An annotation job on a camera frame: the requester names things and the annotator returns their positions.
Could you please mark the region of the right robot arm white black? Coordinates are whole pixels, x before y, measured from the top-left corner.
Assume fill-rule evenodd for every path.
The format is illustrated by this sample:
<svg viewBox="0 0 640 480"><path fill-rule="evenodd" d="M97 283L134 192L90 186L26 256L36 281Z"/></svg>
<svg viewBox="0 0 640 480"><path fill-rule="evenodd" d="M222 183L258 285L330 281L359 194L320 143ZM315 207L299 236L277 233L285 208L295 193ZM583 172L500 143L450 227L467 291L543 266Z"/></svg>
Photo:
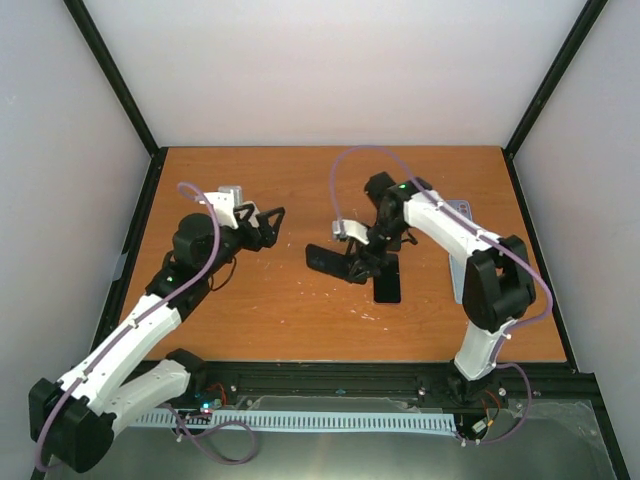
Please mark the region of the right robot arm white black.
<svg viewBox="0 0 640 480"><path fill-rule="evenodd" d="M409 229L427 235L464 268L468 324L447 388L455 402L467 403L484 389L502 344L536 299L527 248L515 235L501 237L465 218L420 178L397 183L381 172L365 190L376 208L375 223L367 227L341 215L332 223L334 238L349 245L349 282L380 273L390 244Z"/></svg>

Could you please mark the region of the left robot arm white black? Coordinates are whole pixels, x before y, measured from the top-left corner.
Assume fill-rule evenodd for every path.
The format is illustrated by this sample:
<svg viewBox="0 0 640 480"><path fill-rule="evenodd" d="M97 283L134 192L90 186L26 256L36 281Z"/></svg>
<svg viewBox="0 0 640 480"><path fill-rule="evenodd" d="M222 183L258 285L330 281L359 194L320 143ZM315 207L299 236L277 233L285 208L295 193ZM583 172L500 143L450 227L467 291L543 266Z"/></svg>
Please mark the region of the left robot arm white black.
<svg viewBox="0 0 640 480"><path fill-rule="evenodd" d="M199 357L181 349L136 379L146 355L211 292L211 279L242 251L271 248L285 210L252 202L180 220L172 249L129 315L88 357L57 381L39 379L28 394L29 427L45 452L78 473L96 466L115 438L142 414L174 398L201 400L208 390Z"/></svg>

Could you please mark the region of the lilac phone case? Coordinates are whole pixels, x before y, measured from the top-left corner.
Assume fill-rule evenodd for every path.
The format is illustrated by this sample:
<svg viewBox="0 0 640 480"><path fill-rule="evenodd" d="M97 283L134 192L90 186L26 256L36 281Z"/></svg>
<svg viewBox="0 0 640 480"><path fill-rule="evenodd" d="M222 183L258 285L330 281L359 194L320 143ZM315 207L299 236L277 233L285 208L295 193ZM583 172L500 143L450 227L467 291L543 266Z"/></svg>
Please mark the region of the lilac phone case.
<svg viewBox="0 0 640 480"><path fill-rule="evenodd" d="M466 200L448 200L447 203L463 217L472 219L471 207Z"/></svg>

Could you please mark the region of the light blue phone case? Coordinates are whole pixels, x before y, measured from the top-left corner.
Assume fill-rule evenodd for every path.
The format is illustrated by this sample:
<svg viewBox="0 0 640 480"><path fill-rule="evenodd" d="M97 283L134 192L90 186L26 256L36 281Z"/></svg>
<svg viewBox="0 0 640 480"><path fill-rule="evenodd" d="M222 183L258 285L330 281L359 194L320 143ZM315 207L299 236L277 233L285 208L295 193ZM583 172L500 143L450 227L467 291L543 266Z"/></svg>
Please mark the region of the light blue phone case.
<svg viewBox="0 0 640 480"><path fill-rule="evenodd" d="M449 268L454 300L457 304L462 304L465 281L465 265L458 262L452 255L450 255Z"/></svg>

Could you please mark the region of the black phone case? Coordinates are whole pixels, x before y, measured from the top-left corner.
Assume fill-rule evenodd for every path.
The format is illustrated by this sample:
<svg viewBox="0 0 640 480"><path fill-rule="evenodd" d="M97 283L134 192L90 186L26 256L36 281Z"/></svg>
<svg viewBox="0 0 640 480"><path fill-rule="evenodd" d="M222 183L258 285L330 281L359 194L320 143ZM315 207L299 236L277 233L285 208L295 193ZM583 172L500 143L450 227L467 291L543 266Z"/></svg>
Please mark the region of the black phone case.
<svg viewBox="0 0 640 480"><path fill-rule="evenodd" d="M311 270L348 282L349 269L345 254L308 244L305 260Z"/></svg>

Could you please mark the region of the black smartphone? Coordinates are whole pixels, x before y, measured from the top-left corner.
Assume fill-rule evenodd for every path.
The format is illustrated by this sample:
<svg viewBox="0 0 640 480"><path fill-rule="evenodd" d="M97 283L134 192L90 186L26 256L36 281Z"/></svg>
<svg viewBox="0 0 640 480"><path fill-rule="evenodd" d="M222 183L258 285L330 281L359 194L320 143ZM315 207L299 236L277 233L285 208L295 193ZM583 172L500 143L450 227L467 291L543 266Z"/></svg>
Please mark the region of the black smartphone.
<svg viewBox="0 0 640 480"><path fill-rule="evenodd" d="M402 205L396 200L387 199L385 208L381 210L381 213L384 215L388 250L398 252L401 249L401 239L404 232Z"/></svg>
<svg viewBox="0 0 640 480"><path fill-rule="evenodd" d="M374 278L374 302L377 304L399 304L401 302L401 282L399 259L396 254L387 254L380 267L380 274Z"/></svg>

